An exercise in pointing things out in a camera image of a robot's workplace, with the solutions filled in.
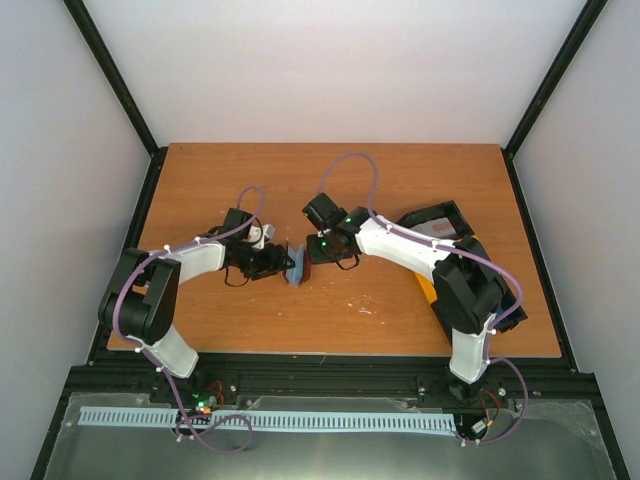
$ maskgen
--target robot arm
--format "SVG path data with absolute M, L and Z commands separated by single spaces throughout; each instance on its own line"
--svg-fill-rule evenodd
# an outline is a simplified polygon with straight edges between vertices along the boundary
M 251 217 L 247 212 L 230 209 L 220 232 L 230 231 Z M 270 243 L 271 225 L 247 227 L 220 241 L 196 237 L 187 248 L 172 251 L 154 259 L 141 273 L 133 289 L 127 292 L 120 309 L 119 328 L 122 335 L 139 344 L 136 351 L 147 356 L 172 375 L 191 375 L 198 354 L 184 341 L 173 325 L 178 286 L 192 278 L 227 267 L 239 268 L 247 280 L 258 280 L 293 266 L 282 245 Z M 136 248 L 125 250 L 116 265 L 98 310 L 99 320 L 113 328 L 116 300 L 136 267 L 154 252 Z
M 463 385 L 479 382 L 489 364 L 487 342 L 493 333 L 488 331 L 489 325 L 496 318 L 507 286 L 492 269 L 435 248 L 446 245 L 488 259 L 475 238 L 442 240 L 394 225 L 394 230 L 428 239 L 434 245 L 429 248 L 390 233 L 382 225 L 391 222 L 381 215 L 377 215 L 381 221 L 375 221 L 363 207 L 347 214 L 324 193 L 314 198 L 303 213 L 318 230 L 316 235 L 307 237 L 312 264 L 335 262 L 344 268 L 342 260 L 355 258 L 357 265 L 358 255 L 367 254 L 402 265 L 429 280 L 443 320 L 452 329 L 449 369 Z

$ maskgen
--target purple cable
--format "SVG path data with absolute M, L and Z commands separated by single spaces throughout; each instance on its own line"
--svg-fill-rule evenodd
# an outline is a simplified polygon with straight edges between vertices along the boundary
M 499 265 L 496 265 L 495 263 L 493 263 L 490 260 L 487 260 L 486 258 L 480 257 L 480 256 L 475 255 L 473 253 L 466 252 L 464 250 L 460 250 L 458 248 L 449 247 L 447 245 L 442 245 L 442 244 L 436 244 L 434 246 L 433 243 L 430 240 L 428 240 L 425 237 L 419 236 L 419 234 L 411 235 L 411 234 L 406 233 L 404 231 L 401 231 L 401 230 L 398 230 L 396 228 L 393 228 L 394 226 L 397 227 L 397 225 L 395 225 L 392 222 L 389 222 L 387 224 L 387 223 L 383 222 L 382 220 L 380 220 L 377 217 L 377 215 L 375 214 L 375 212 L 373 211 L 373 197 L 375 195 L 376 188 L 378 187 L 378 164 L 367 153 L 364 153 L 364 152 L 345 153 L 344 155 L 340 155 L 333 162 L 331 162 L 329 164 L 329 166 L 327 167 L 327 169 L 325 170 L 324 174 L 322 175 L 322 178 L 320 179 L 320 184 L 318 185 L 318 190 L 316 191 L 316 195 L 319 195 L 319 194 L 322 193 L 322 190 L 324 188 L 324 184 L 326 183 L 327 178 L 329 177 L 329 174 L 331 173 L 331 170 L 333 170 L 333 167 L 335 167 L 339 162 L 341 162 L 345 158 L 353 157 L 353 156 L 364 157 L 371 164 L 371 167 L 373 169 L 373 180 L 371 181 L 371 188 L 369 189 L 369 195 L 367 196 L 367 210 L 369 212 L 369 216 L 373 219 L 374 222 L 376 222 L 378 225 L 380 225 L 382 228 L 384 228 L 388 232 L 393 233 L 395 235 L 398 235 L 399 237 L 402 237 L 402 238 L 404 238 L 406 240 L 410 240 L 412 242 L 419 243 L 420 245 L 425 245 L 425 246 L 427 246 L 429 248 L 436 248 L 436 249 L 442 250 L 444 252 L 453 253 L 455 255 L 459 255 L 461 257 L 465 257 L 465 258 L 468 258 L 468 259 L 473 260 L 475 262 L 481 263 L 482 265 L 486 265 L 487 267 L 495 270 L 500 275 L 506 277 L 507 279 L 509 279 L 509 281 L 511 281 L 511 283 L 514 286 L 514 288 L 516 289 L 516 292 L 518 293 L 518 295 L 516 297 L 516 301 L 513 303 L 513 305 L 511 305 L 509 308 L 507 308 L 504 312 L 502 312 L 499 316 L 497 316 L 488 325 L 488 330 L 492 330 L 496 325 L 498 325 L 502 320 L 504 320 L 506 317 L 511 315 L 514 311 L 516 311 L 518 309 L 518 307 L 520 307 L 520 305 L 522 305 L 522 299 L 523 299 L 523 296 L 524 296 L 524 292 L 522 291 L 522 287 L 520 286 L 520 283 L 515 279 L 515 277 L 513 275 L 511 275 L 509 272 L 507 272 L 504 268 L 500 267 Z M 485 360 L 489 361 L 489 339 L 491 337 L 491 333 L 488 333 L 487 337 L 488 337 L 487 341 L 484 342 L 484 350 L 482 352 L 482 357 Z M 506 363 L 507 365 L 509 365 L 513 369 L 514 372 L 516 372 L 516 375 L 518 376 L 518 379 L 520 380 L 520 383 L 522 384 L 522 389 L 524 391 L 524 398 L 525 398 L 524 406 L 523 406 L 523 409 L 522 409 L 522 414 L 520 415 L 520 417 L 518 418 L 518 420 L 516 421 L 516 423 L 513 425 L 512 428 L 510 428 L 507 432 L 505 432 L 504 434 L 500 435 L 499 437 L 497 437 L 495 439 L 483 442 L 483 444 L 491 444 L 491 443 L 494 443 L 495 441 L 497 441 L 498 439 L 502 439 L 502 438 L 506 437 L 507 435 L 510 435 L 511 432 L 518 425 L 520 425 L 520 422 L 522 421 L 521 419 L 524 418 L 524 412 L 527 409 L 527 403 L 528 403 L 528 399 L 529 399 L 528 394 L 527 394 L 527 386 L 525 384 L 524 378 L 522 377 L 522 374 L 517 369 L 517 367 L 510 360 L 508 360 L 506 358 L 503 358 L 503 357 L 491 360 L 491 363 L 497 363 L 497 362 Z
M 390 233 L 398 235 L 399 237 L 402 237 L 402 238 L 404 238 L 406 240 L 410 240 L 412 242 L 419 243 L 421 245 L 425 245 L 425 246 L 427 246 L 429 248 L 434 248 L 432 242 L 430 240 L 428 240 L 427 238 L 418 236 L 419 234 L 411 235 L 411 234 L 408 234 L 408 233 L 406 233 L 404 231 L 401 231 L 401 230 L 398 230 L 396 228 L 393 228 L 394 226 L 397 226 L 397 225 L 394 225 L 391 222 L 386 224 L 385 222 L 380 220 L 377 217 L 377 215 L 374 213 L 374 211 L 373 211 L 373 197 L 375 195 L 376 188 L 378 187 L 378 165 L 376 164 L 375 160 L 373 158 L 371 158 L 371 156 L 369 156 L 368 154 L 366 154 L 364 152 L 345 153 L 344 155 L 340 155 L 333 162 L 331 162 L 331 164 L 327 167 L 327 169 L 325 170 L 324 174 L 322 175 L 322 178 L 320 179 L 320 184 L 318 186 L 318 190 L 316 192 L 316 195 L 319 195 L 320 193 L 322 193 L 322 190 L 324 188 L 324 184 L 326 183 L 327 178 L 329 177 L 329 174 L 331 173 L 331 170 L 333 170 L 333 167 L 335 167 L 339 162 L 341 162 L 345 158 L 352 157 L 352 156 L 364 157 L 365 159 L 367 159 L 367 161 L 371 164 L 371 167 L 373 168 L 373 180 L 371 182 L 371 188 L 369 189 L 369 195 L 367 196 L 367 210 L 369 211 L 369 216 L 373 219 L 373 221 L 376 222 L 378 225 L 380 225 L 385 230 L 388 230 Z M 447 245 L 441 245 L 441 244 L 436 244 L 435 248 L 438 249 L 438 250 L 445 251 L 445 252 L 454 253 L 456 255 L 460 255 L 461 257 L 465 257 L 465 258 L 468 258 L 468 259 L 473 260 L 475 262 L 478 262 L 478 263 L 481 263 L 483 265 L 486 265 L 487 267 L 489 267 L 489 268 L 495 270 L 496 272 L 498 272 L 500 275 L 502 275 L 502 276 L 506 277 L 507 279 L 509 279 L 509 281 L 513 284 L 513 286 L 516 289 L 516 292 L 518 294 L 517 297 L 516 297 L 516 301 L 513 303 L 513 305 L 511 305 L 509 308 L 507 308 L 504 312 L 502 312 L 499 316 L 497 316 L 488 325 L 488 329 L 489 330 L 492 330 L 496 325 L 498 325 L 502 320 L 504 320 L 506 317 L 511 315 L 513 312 L 515 312 L 518 309 L 518 307 L 520 307 L 520 305 L 522 305 L 522 299 L 523 299 L 523 296 L 524 296 L 524 292 L 522 291 L 522 287 L 520 286 L 520 283 L 518 283 L 518 281 L 515 279 L 515 277 L 513 275 L 511 275 L 508 271 L 506 271 L 504 268 L 500 267 L 499 265 L 496 265 L 495 263 L 491 262 L 490 260 L 487 260 L 486 258 L 480 257 L 480 256 L 475 255 L 473 253 L 466 252 L 464 250 L 460 250 L 458 248 L 449 247 Z M 484 344 L 483 358 L 485 360 L 489 359 L 489 341 L 486 341 L 485 344 Z
M 211 450 L 212 452 L 215 452 L 215 453 L 222 453 L 222 454 L 225 454 L 225 455 L 233 455 L 235 453 L 240 453 L 243 450 L 246 450 L 246 448 L 251 443 L 251 440 L 253 439 L 253 427 L 251 426 L 251 422 L 249 421 L 249 419 L 247 417 L 245 417 L 244 415 L 227 415 L 226 417 L 223 417 L 220 420 L 218 420 L 217 422 L 215 422 L 213 425 L 209 426 L 202 433 L 198 433 L 196 431 L 196 429 L 193 428 L 193 424 L 191 423 L 191 420 L 189 419 L 189 416 L 187 415 L 187 412 L 184 409 L 184 405 L 182 404 L 182 399 L 180 398 L 180 392 L 178 391 L 178 387 L 176 386 L 176 382 L 173 380 L 173 377 L 171 376 L 171 374 L 169 372 L 167 372 L 166 370 L 163 370 L 162 372 L 164 373 L 164 376 L 167 377 L 167 381 L 169 382 L 169 386 L 171 387 L 171 391 L 173 392 L 173 395 L 176 397 L 176 403 L 178 404 L 178 410 L 180 410 L 180 415 L 182 415 L 182 420 L 181 420 L 180 423 L 184 422 L 187 425 L 187 427 L 189 427 L 189 430 L 191 431 L 191 434 L 193 435 L 193 438 L 198 440 L 198 442 L 200 442 L 202 445 L 204 445 L 209 450 Z M 206 435 L 206 434 L 210 433 L 212 430 L 214 430 L 219 425 L 222 425 L 223 423 L 228 422 L 229 420 L 234 419 L 234 418 L 243 421 L 247 425 L 247 429 L 249 431 L 249 436 L 247 438 L 247 441 L 244 442 L 244 444 L 242 446 L 240 446 L 240 447 L 238 447 L 238 448 L 236 448 L 234 450 L 221 450 L 221 449 L 216 448 L 216 447 L 214 447 L 212 445 L 209 445 L 207 442 L 205 442 L 202 439 L 203 435 Z
M 518 370 L 518 367 L 516 367 L 513 362 L 511 362 L 511 360 L 509 360 L 508 358 L 504 358 L 504 357 L 500 357 L 500 358 L 494 358 L 492 360 L 492 363 L 506 363 L 507 365 L 509 365 L 509 367 L 511 367 L 511 370 L 513 370 L 516 374 L 516 376 L 518 377 L 518 380 L 520 380 L 520 385 L 522 386 L 522 393 L 524 394 L 524 403 L 522 404 L 522 412 L 520 412 L 520 416 L 516 419 L 515 423 L 511 426 L 511 428 L 509 430 L 507 430 L 506 432 L 498 435 L 497 437 L 493 437 L 489 440 L 481 440 L 478 445 L 491 445 L 493 443 L 497 443 L 501 440 L 504 440 L 505 438 L 507 438 L 509 435 L 511 435 L 516 428 L 518 428 L 518 426 L 522 423 L 522 421 L 524 420 L 524 414 L 527 411 L 527 406 L 529 405 L 529 392 L 527 391 L 527 384 L 524 381 L 524 378 L 522 377 L 522 374 L 520 373 L 520 370 Z M 455 436 L 458 440 L 460 440 L 462 443 L 466 442 L 466 439 L 464 439 L 462 436 L 460 436 L 460 434 L 458 432 L 455 433 Z
M 240 195 L 238 196 L 238 207 L 240 207 L 240 203 L 242 202 L 242 198 L 244 197 L 244 195 L 249 190 L 257 190 L 260 193 L 260 205 L 258 205 L 256 213 L 254 213 L 249 220 L 244 222 L 239 227 L 236 227 L 236 228 L 234 228 L 232 230 L 229 230 L 228 232 L 221 233 L 219 235 L 214 235 L 213 237 L 208 238 L 206 242 L 200 242 L 201 245 L 205 245 L 207 243 L 212 243 L 214 241 L 229 237 L 229 236 L 233 235 L 234 233 L 239 232 L 240 230 L 245 228 L 247 225 L 251 225 L 253 223 L 253 221 L 256 219 L 256 217 L 258 215 L 260 215 L 260 213 L 264 209 L 264 203 L 265 203 L 266 195 L 265 195 L 264 190 L 262 189 L 262 187 L 260 187 L 258 185 L 249 185 L 248 187 L 245 187 L 245 189 L 242 190 L 242 192 L 240 192 Z M 177 247 L 172 247 L 171 251 L 173 253 L 177 253 L 177 252 L 181 252 L 182 250 L 186 250 L 187 248 L 195 247 L 196 245 L 198 245 L 198 242 L 196 240 L 192 240 L 190 242 L 183 243 L 182 245 L 178 245 Z M 158 250 L 157 252 L 152 253 L 146 259 L 144 259 L 142 262 L 140 262 L 140 264 L 136 267 L 136 269 L 131 273 L 131 275 L 129 276 L 129 278 L 125 282 L 124 286 L 122 287 L 122 290 L 120 290 L 120 294 L 118 295 L 118 298 L 116 299 L 116 304 L 115 304 L 115 307 L 113 309 L 112 328 L 113 328 L 113 331 L 116 333 L 116 335 L 118 337 L 120 337 L 122 340 L 125 340 L 127 342 L 136 343 L 136 342 L 133 342 L 131 339 L 126 338 L 124 335 L 122 335 L 122 332 L 120 331 L 120 310 L 122 309 L 122 304 L 124 302 L 125 297 L 127 296 L 127 293 L 129 292 L 129 290 L 133 286 L 133 282 L 135 282 L 136 278 L 138 278 L 138 275 L 140 275 L 144 271 L 145 267 L 147 265 L 149 265 L 151 262 L 153 262 L 156 258 L 161 257 L 162 255 L 164 255 L 166 253 L 168 253 L 168 251 L 166 249 Z
M 221 233 L 219 235 L 214 235 L 213 237 L 207 238 L 207 240 L 204 241 L 204 242 L 198 243 L 198 241 L 192 240 L 191 242 L 183 243 L 182 245 L 178 245 L 177 247 L 170 247 L 169 249 L 163 248 L 162 250 L 159 250 L 157 252 L 152 253 L 147 258 L 145 258 L 142 262 L 140 262 L 140 264 L 133 270 L 133 272 L 131 273 L 129 278 L 127 278 L 127 281 L 124 283 L 124 286 L 122 287 L 122 290 L 120 290 L 120 293 L 118 294 L 118 298 L 116 299 L 116 304 L 115 304 L 114 309 L 113 309 L 113 317 L 112 317 L 111 325 L 112 325 L 113 331 L 116 333 L 116 335 L 119 338 L 121 338 L 122 340 L 125 340 L 127 342 L 135 343 L 135 344 L 137 344 L 138 347 L 142 347 L 142 344 L 139 344 L 138 342 L 136 342 L 136 341 L 134 341 L 134 340 L 132 340 L 130 338 L 125 337 L 122 334 L 122 332 L 120 331 L 120 311 L 122 310 L 122 304 L 124 302 L 125 297 L 127 296 L 127 293 L 129 292 L 129 290 L 131 290 L 131 287 L 133 286 L 133 283 L 135 282 L 136 278 L 138 278 L 138 275 L 140 275 L 144 271 L 146 266 L 149 265 L 151 262 L 153 262 L 156 258 L 161 257 L 162 255 L 168 253 L 169 251 L 171 251 L 173 253 L 177 253 L 177 252 L 181 252 L 181 251 L 183 251 L 183 250 L 185 250 L 187 248 L 195 247 L 198 244 L 206 245 L 207 243 L 212 243 L 212 242 L 215 242 L 217 240 L 229 237 L 229 236 L 233 235 L 234 233 L 237 233 L 237 232 L 241 231 L 242 229 L 246 228 L 247 225 L 251 225 L 253 223 L 253 221 L 258 217 L 258 215 L 260 215 L 260 213 L 264 209 L 264 203 L 265 203 L 266 195 L 265 195 L 264 190 L 262 189 L 262 187 L 260 187 L 258 185 L 249 185 L 248 187 L 245 187 L 245 189 L 242 190 L 242 192 L 240 192 L 240 195 L 238 196 L 238 208 L 240 207 L 240 203 L 242 202 L 242 198 L 250 190 L 257 190 L 258 193 L 260 193 L 260 205 L 258 205 L 258 208 L 256 209 L 256 213 L 254 213 L 251 216 L 251 218 L 249 218 L 246 222 L 244 222 L 239 227 L 236 227 L 236 228 L 234 228 L 232 230 L 229 230 L 228 232 Z M 142 353 L 156 367 L 159 366 L 158 363 L 155 361 L 155 359 L 150 354 L 148 354 L 144 349 L 142 350 Z M 184 406 L 182 404 L 182 400 L 180 399 L 180 393 L 178 392 L 178 388 L 176 387 L 176 384 L 173 381 L 173 378 L 171 377 L 171 374 L 169 374 L 165 369 L 163 369 L 162 371 L 165 374 L 165 376 L 167 377 L 167 380 L 169 381 L 169 385 L 171 386 L 171 390 L 173 391 L 173 394 L 176 397 L 176 403 L 178 404 L 178 408 L 180 410 L 180 413 L 182 414 L 182 417 L 183 418 L 187 418 L 187 414 L 186 414 L 186 412 L 184 410 Z M 238 449 L 235 449 L 235 450 L 230 450 L 230 451 L 220 450 L 220 449 L 217 449 L 215 447 L 212 447 L 211 445 L 206 443 L 202 438 L 200 438 L 200 435 L 206 434 L 207 432 L 213 430 L 215 427 L 217 427 L 221 423 L 226 422 L 230 418 L 238 418 L 238 419 L 242 420 L 243 422 L 245 422 L 247 424 L 247 427 L 249 428 L 249 439 L 247 440 L 247 442 L 242 447 L 240 447 Z M 185 423 L 188 425 L 189 430 L 191 430 L 191 432 L 193 433 L 193 436 L 194 436 L 195 439 L 197 439 L 200 443 L 202 443 L 209 450 L 212 450 L 212 451 L 214 451 L 216 453 L 229 453 L 229 454 L 231 454 L 231 453 L 241 452 L 242 450 L 247 448 L 247 446 L 251 442 L 251 438 L 253 436 L 253 429 L 251 427 L 251 422 L 249 421 L 249 419 L 247 417 L 244 417 L 242 415 L 229 415 L 228 417 L 225 417 L 224 419 L 221 419 L 218 422 L 216 422 L 213 425 L 211 425 L 209 428 L 207 428 L 207 430 L 205 430 L 201 434 L 199 434 L 198 432 L 196 432 L 194 430 L 193 426 L 191 425 L 191 422 L 188 419 L 185 420 Z

